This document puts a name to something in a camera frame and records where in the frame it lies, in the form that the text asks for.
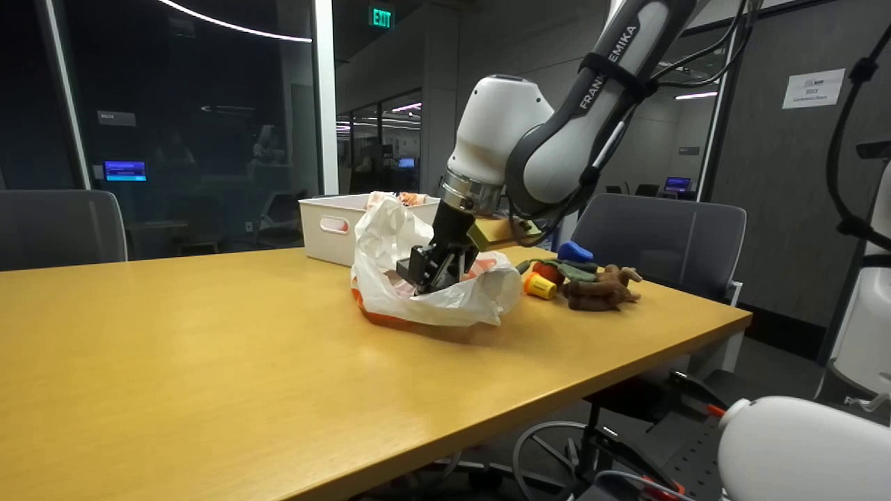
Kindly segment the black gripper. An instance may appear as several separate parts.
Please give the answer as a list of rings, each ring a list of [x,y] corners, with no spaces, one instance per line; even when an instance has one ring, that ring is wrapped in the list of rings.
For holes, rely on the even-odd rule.
[[[441,204],[435,215],[435,236],[425,246],[416,246],[409,258],[395,264],[395,274],[417,295],[431,290],[435,277],[441,290],[457,285],[477,258],[477,246],[467,240],[474,221],[474,215]]]

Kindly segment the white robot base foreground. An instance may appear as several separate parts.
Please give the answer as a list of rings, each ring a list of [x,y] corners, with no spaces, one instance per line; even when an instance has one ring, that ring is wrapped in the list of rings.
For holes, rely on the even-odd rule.
[[[891,501],[891,430],[789,395],[740,398],[719,421],[732,501]]]

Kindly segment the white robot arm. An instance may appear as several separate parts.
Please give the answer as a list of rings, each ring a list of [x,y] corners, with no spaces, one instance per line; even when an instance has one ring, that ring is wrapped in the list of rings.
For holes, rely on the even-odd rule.
[[[580,62],[559,107],[517,76],[485,76],[467,96],[446,165],[431,236],[395,263],[417,292],[459,282],[478,257],[470,225],[510,221],[517,246],[552,235],[599,183],[611,139],[658,89],[658,62],[698,0],[623,0]]]

